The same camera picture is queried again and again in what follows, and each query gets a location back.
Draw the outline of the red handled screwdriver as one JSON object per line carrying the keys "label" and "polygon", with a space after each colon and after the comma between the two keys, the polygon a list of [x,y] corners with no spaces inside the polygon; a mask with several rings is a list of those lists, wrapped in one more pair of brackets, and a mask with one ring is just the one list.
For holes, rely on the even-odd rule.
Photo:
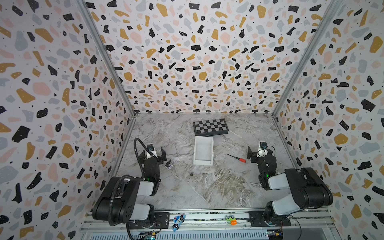
{"label": "red handled screwdriver", "polygon": [[229,154],[228,154],[228,156],[230,156],[230,157],[232,157],[232,158],[234,158],[234,159],[236,159],[236,160],[238,160],[238,161],[240,161],[240,162],[242,162],[242,163],[246,163],[246,162],[247,162],[247,161],[246,161],[245,159],[243,159],[243,158],[235,157],[235,156],[232,156],[232,155],[229,155]]}

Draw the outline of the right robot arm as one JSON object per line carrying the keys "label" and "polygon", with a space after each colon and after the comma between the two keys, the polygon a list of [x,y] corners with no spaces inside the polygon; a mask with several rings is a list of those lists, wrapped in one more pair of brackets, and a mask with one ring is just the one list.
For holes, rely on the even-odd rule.
{"label": "right robot arm", "polygon": [[318,209],[333,203],[330,189],[314,169],[285,169],[278,174],[274,151],[267,145],[256,152],[248,147],[247,159],[257,164],[259,183],[264,190],[290,190],[287,196],[268,202],[262,214],[257,213],[258,219],[263,220],[264,224],[271,227],[283,226],[289,222],[287,218],[293,213]]}

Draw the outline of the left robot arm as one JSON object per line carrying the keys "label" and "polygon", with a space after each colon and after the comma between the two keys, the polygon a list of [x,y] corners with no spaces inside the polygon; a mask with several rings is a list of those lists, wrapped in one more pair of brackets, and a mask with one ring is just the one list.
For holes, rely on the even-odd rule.
{"label": "left robot arm", "polygon": [[143,151],[139,164],[144,176],[112,177],[92,209],[95,220],[106,221],[110,226],[128,224],[130,227],[150,228],[157,217],[153,205],[137,203],[137,197],[154,196],[161,182],[160,165],[167,161],[166,151],[158,156],[153,145],[151,154]]}

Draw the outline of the white plastic bin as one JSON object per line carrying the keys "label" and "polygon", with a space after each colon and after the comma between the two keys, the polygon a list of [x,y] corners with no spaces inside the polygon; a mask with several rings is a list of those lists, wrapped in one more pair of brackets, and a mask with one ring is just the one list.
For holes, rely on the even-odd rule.
{"label": "white plastic bin", "polygon": [[214,161],[214,138],[195,137],[194,165],[212,166]]}

